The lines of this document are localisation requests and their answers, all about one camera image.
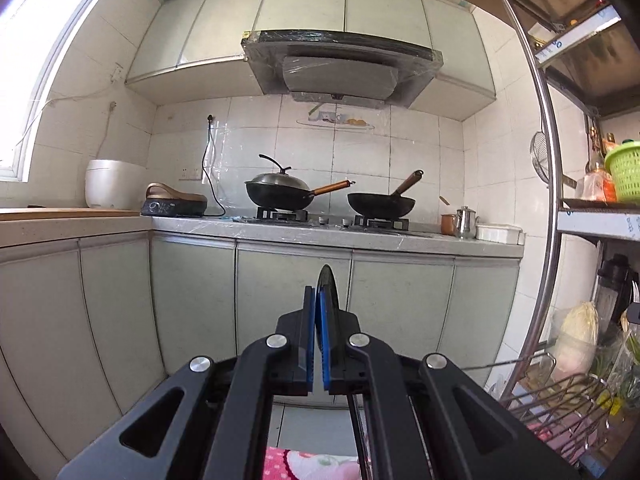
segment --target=window frame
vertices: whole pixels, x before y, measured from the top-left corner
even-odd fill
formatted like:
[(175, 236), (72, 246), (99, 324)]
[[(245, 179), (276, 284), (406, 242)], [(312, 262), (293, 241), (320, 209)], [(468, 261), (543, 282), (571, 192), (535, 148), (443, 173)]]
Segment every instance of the window frame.
[[(25, 0), (19, 0), (19, 4), (22, 4), (24, 1)], [(36, 132), (38, 130), (38, 124), (40, 123), (41, 114), (46, 106), (46, 102), (42, 101), (43, 96), (46, 97), (45, 90), (47, 93), (49, 92), (52, 77), (55, 76), (53, 69), (56, 62), (58, 61), (60, 54), (63, 53), (71, 32), (92, 1), (93, 0), (80, 1), (76, 10), (66, 21), (62, 30), (58, 34), (56, 41), (53, 43), (49, 54), (38, 73), (33, 89), (31, 90), (31, 106), (25, 107), (25, 118), (22, 122), (22, 132), (25, 132), (27, 128), (28, 131), (24, 134), (20, 147), (14, 152), (14, 161), (12, 162), (11, 167), (0, 166), (0, 182), (26, 182), (28, 180)]]

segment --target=wok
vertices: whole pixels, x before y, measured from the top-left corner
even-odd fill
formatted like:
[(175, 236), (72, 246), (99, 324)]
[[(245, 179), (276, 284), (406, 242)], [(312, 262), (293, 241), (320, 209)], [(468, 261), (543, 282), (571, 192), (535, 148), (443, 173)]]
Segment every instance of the wok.
[(395, 220), (402, 218), (414, 208), (415, 200), (401, 196), (407, 189), (416, 184), (423, 175), (422, 170), (414, 171), (390, 195), (377, 193), (349, 193), (347, 199), (354, 211), (365, 218)]
[(305, 182), (287, 174), (290, 167), (283, 168), (270, 156), (263, 154), (259, 156), (270, 160), (280, 168), (279, 173), (262, 173), (244, 183), (249, 198), (260, 207), (299, 211), (311, 204), (314, 197), (318, 195), (331, 193), (354, 184), (349, 180), (343, 180), (317, 189), (309, 189)]

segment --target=pan lid handle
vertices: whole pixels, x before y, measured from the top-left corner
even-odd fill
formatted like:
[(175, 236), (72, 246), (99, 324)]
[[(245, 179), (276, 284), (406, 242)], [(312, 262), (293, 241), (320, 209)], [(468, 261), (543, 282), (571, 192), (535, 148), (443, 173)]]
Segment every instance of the pan lid handle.
[(267, 160), (270, 160), (271, 162), (273, 162), (276, 166), (278, 166), (280, 168), (280, 173), (287, 173), (287, 170), (291, 169), (291, 166), (287, 166), (286, 168), (283, 168), (280, 164), (278, 164), (277, 160), (273, 160), (270, 156), (267, 156), (263, 153), (260, 153), (260, 155), (258, 155), (260, 158), (266, 158)]

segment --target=green basket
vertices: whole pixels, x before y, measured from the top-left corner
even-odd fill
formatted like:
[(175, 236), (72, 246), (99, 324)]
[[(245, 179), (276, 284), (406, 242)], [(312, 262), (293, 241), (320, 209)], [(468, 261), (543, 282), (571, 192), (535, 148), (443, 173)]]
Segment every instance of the green basket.
[(613, 177), (618, 202), (640, 203), (640, 142), (624, 142), (604, 159)]

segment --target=wire rack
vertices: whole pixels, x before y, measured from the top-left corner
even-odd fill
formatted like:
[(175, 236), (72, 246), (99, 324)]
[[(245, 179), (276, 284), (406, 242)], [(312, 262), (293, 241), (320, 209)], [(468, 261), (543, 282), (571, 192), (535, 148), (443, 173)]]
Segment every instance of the wire rack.
[[(491, 369), (521, 361), (464, 370)], [(556, 360), (549, 352), (535, 355), (511, 395), (501, 403), (540, 440), (574, 464), (583, 453), (606, 443), (613, 397), (601, 378), (592, 374), (558, 378), (553, 374), (555, 366)], [(496, 394), (493, 386), (490, 393)]]

